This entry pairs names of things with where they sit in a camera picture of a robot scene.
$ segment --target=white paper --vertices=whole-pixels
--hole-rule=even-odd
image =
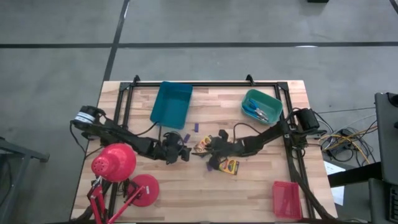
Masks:
[[[337,172],[344,172],[345,169],[338,167],[336,165],[333,165],[329,162],[324,161],[325,163],[325,168],[326,168],[326,173],[328,175],[334,174]],[[343,206],[344,202],[344,186],[341,187],[333,187],[331,189],[331,194],[333,195],[333,200],[335,201],[336,204]]]

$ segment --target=concrete floor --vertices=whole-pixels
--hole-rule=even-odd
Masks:
[[[111,43],[122,4],[2,0],[0,44]],[[120,42],[383,42],[398,40],[397,22],[388,0],[131,0]],[[68,220],[83,161],[68,122],[98,101],[109,51],[0,49],[0,136],[51,155],[31,163],[14,223]],[[339,128],[374,114],[357,109],[375,92],[397,92],[397,58],[397,47],[119,49],[110,80],[305,80],[312,108]],[[377,134],[365,140],[379,160]]]

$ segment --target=red plastic bin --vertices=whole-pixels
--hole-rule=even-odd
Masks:
[[[302,218],[298,183],[275,181],[272,186],[274,214],[278,218]]]

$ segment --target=teal plastic bin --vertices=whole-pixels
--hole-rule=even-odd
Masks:
[[[158,125],[183,129],[193,87],[187,84],[162,82],[150,120]]]
[[[244,109],[243,106],[249,106],[249,100],[253,99],[260,110],[265,112],[268,116],[268,121],[263,121],[255,116],[253,116],[250,113],[247,113]],[[260,123],[263,124],[272,124],[278,121],[279,115],[282,112],[282,102],[278,99],[275,99],[272,96],[269,96],[263,92],[260,92],[258,90],[249,90],[246,93],[246,96],[244,96],[243,101],[242,101],[242,111],[244,114],[258,120]]]

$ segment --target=butcher block tabletop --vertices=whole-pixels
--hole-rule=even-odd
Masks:
[[[289,85],[293,108],[309,108],[304,82],[301,80],[284,81]],[[118,97],[120,82],[104,82],[98,107],[103,109],[109,118],[113,118]],[[260,124],[245,116],[241,111],[241,102],[246,92],[256,89],[275,97],[273,87],[262,86],[212,86],[194,87],[183,130],[177,130],[183,137],[190,134],[186,143],[188,147],[203,139],[204,136],[217,136],[220,129],[233,135],[236,123],[247,123],[259,131],[268,126]],[[141,133],[153,123],[149,117],[154,106],[159,87],[134,87],[129,130]],[[287,115],[285,96],[281,92],[284,114]],[[124,105],[127,94],[124,94],[119,124],[124,116]],[[194,132],[195,123],[199,130]],[[162,127],[162,134],[173,129]],[[158,138],[159,127],[154,127],[143,136]],[[236,137],[257,135],[246,126],[236,127]],[[99,148],[99,141],[91,141],[87,154]],[[73,205],[71,218],[81,215],[90,205],[87,193],[91,181],[95,178],[91,171],[91,162],[100,152],[88,157],[81,171],[79,186]],[[274,181],[290,181],[289,170],[282,138],[269,144],[255,156],[236,157],[239,164],[237,175],[217,170],[208,171],[204,158],[191,155],[189,162],[180,158],[174,164],[166,165],[165,161],[153,161],[137,156],[137,167],[131,178],[139,174],[153,175],[160,185],[160,194],[155,203],[149,207],[131,205],[117,220],[118,222],[273,222],[279,221],[272,210],[272,184]],[[326,175],[322,153],[318,146],[306,148],[304,156],[308,181],[311,191],[326,210],[336,217],[335,204]],[[110,190],[105,198],[107,206]],[[300,192],[303,216],[307,217],[304,194]],[[124,199],[118,196],[115,211],[123,205]]]

